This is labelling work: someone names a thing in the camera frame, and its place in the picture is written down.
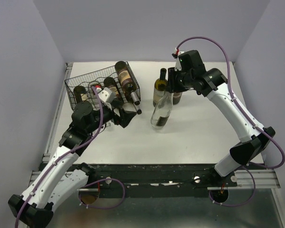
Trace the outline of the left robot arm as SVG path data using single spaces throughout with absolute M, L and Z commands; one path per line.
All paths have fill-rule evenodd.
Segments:
M 12 195 L 8 205 L 16 218 L 15 227 L 23 222 L 31 228 L 45 228 L 57 208 L 80 187 L 90 188 L 96 176 L 88 165 L 80 165 L 65 180 L 62 177 L 83 154 L 108 121 L 125 128 L 136 112 L 119 108 L 118 113 L 104 104 L 94 110 L 88 101 L 78 103 L 72 113 L 72 122 L 64 132 L 59 145 L 42 172 L 20 195 Z

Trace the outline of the green bottle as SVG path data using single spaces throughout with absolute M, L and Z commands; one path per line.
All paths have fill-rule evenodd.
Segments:
M 155 107 L 159 100 L 164 96 L 165 88 L 167 85 L 166 80 L 167 69 L 160 69 L 160 77 L 154 83 L 154 91 L 153 91 L 153 106 Z
M 130 70 L 126 62 L 118 61 L 114 66 L 118 80 L 121 84 L 122 89 L 125 93 L 129 93 L 136 105 L 140 104 L 140 100 L 136 93 L 136 83 L 134 82 L 133 77 L 130 74 Z

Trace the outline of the dark bottle front label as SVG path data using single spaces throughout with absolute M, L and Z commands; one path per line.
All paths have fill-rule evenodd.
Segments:
M 81 85 L 76 86 L 73 92 L 74 92 L 76 104 L 82 101 L 90 102 L 90 98 L 88 97 L 86 88 L 84 86 L 81 86 Z

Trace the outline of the dark bottle label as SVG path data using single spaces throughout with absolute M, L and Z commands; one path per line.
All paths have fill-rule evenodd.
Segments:
M 122 99 L 122 96 L 119 92 L 117 83 L 115 82 L 115 80 L 112 77 L 107 77 L 104 79 L 104 86 L 109 88 L 112 92 L 114 92 L 117 99 L 119 99 L 119 100 Z
M 76 86 L 73 92 L 74 92 L 76 104 L 82 101 L 90 102 L 90 98 L 88 97 L 86 88 L 84 86 L 81 86 L 81 85 Z

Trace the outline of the dark bottle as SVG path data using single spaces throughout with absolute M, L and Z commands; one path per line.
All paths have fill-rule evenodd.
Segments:
M 173 105 L 177 105 L 181 100 L 182 92 L 174 93 L 172 96 L 172 103 Z

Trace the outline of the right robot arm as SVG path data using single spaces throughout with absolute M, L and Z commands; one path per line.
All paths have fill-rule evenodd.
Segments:
M 243 104 L 236 105 L 238 98 L 228 89 L 227 78 L 217 68 L 206 70 L 198 51 L 176 52 L 173 57 L 175 67 L 168 70 L 170 92 L 193 89 L 203 95 L 221 111 L 239 138 L 239 143 L 215 164 L 214 171 L 209 174 L 210 183 L 220 186 L 227 175 L 248 164 L 268 146 L 268 137 L 273 137 L 275 130 L 264 127 Z

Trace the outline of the clear glass bottle front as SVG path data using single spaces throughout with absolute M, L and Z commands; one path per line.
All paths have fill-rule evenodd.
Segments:
M 102 88 L 102 85 L 98 81 L 92 81 L 88 84 L 89 88 L 95 87 L 95 88 Z

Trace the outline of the olive bottle tan label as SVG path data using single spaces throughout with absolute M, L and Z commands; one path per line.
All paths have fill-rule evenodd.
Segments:
M 126 98 L 126 103 L 123 105 L 123 109 L 128 112 L 133 112 L 134 110 L 136 111 L 137 114 L 142 114 L 142 110 L 139 105 L 136 105 L 129 93 L 124 94 Z

